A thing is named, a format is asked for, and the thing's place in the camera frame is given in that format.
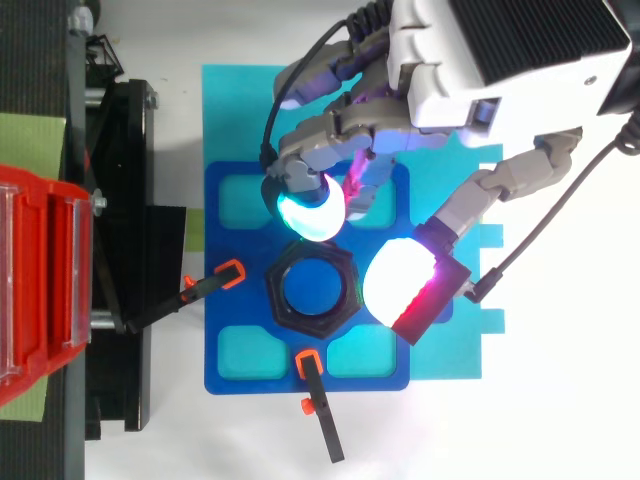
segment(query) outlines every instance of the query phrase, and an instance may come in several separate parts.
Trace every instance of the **orange clamp tip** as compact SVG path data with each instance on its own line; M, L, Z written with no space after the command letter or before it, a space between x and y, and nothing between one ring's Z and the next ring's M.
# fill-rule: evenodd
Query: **orange clamp tip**
M302 411L305 415L313 415L316 413L316 407L313 406L313 401L310 398L303 398L300 401L300 405L302 405Z
M196 282L193 278L191 278L191 276L189 275L184 276L184 286L186 288L195 287L196 283L198 282Z
M223 290L229 290L230 288L235 287L239 283L242 283L244 279L247 278L247 271L245 270L244 265L242 265L242 263L240 263L240 261L236 260L235 258L233 260L229 260L227 263L223 263L219 267L216 267L213 273L220 273L221 271L226 270L229 267L236 267L238 272L240 272L240 276L235 280L231 280L224 287L222 287Z
M296 355L296 367L298 367L298 373L300 374L300 378L303 380L307 379L307 376L304 374L304 369L302 368L302 359L305 357L313 357L316 360L316 366L318 367L318 373L320 375L323 374L324 369L322 368L322 362L320 361L320 355L317 350L313 350L312 348L308 350L301 351L298 355Z

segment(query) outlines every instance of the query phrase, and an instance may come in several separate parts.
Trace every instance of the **red plastic bin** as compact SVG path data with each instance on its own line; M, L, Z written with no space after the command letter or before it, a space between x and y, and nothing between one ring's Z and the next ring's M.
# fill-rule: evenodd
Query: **red plastic bin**
M86 191L0 166L0 406L86 346L92 228Z

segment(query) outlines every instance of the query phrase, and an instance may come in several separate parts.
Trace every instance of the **glowing fingertip sensor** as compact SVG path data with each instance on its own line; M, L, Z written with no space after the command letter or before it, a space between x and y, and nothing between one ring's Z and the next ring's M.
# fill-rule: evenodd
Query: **glowing fingertip sensor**
M342 187L325 175L329 195L323 204L309 207L281 193L277 207L284 222L301 237L312 242L324 242L335 237L342 229L346 217L346 204Z
M389 240L364 277L364 303L371 315L392 328L435 272L435 256L416 240Z

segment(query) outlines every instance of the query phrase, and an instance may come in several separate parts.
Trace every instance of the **blue plastic tray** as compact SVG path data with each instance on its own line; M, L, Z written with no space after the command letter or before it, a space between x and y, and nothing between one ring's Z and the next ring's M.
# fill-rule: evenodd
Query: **blue plastic tray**
M207 389L217 394L303 391L306 386L293 367L293 357L303 348L320 352L329 391L398 390L409 378L479 378L481 335L502 332L504 320L501 311L484 311L465 300L451 305L413 348L377 324L366 309L327 341L274 323L264 272L296 237L276 226L262 204L257 152L271 107L271 85L279 71L279 67L246 66L203 70L205 268L210 272L236 257L248 273L244 284L206 301ZM319 114L328 101L282 112L274 144L299 121ZM388 238L408 235L479 164L500 158L498 148L467 150L455 140L438 151L401 155L393 182L379 192L370 215L347 225L336 242L354 252L362 277ZM331 173L344 175L346 169L343 163ZM456 257L477 272L480 248L500 247L501 238L500 227L480 225L461 242ZM298 281L289 282L293 285L288 294L297 296L304 307L317 308L337 288L330 273L317 271L315 277L298 273Z

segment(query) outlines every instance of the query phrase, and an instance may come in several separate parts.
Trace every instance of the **black clamp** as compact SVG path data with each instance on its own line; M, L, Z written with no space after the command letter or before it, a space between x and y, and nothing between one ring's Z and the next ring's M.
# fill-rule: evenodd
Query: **black clamp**
M311 398L302 400L302 411L306 415L312 415L313 413L318 415L320 428L322 429L324 441L327 444L331 463L341 462L344 460L344 452L342 451L338 430L336 429L336 424L333 421L333 415L329 408L327 392L324 389L324 384L320 377L323 368L318 352L315 350L304 350L300 352L296 355L296 366L298 367L300 378L307 381L309 393L311 394Z
M215 269L214 274L199 281L185 277L187 287L177 295L166 299L155 307L148 309L142 315L127 321L130 332L137 333L149 325L175 313L182 307L194 303L220 288L228 290L246 278L244 266L238 260L231 260Z

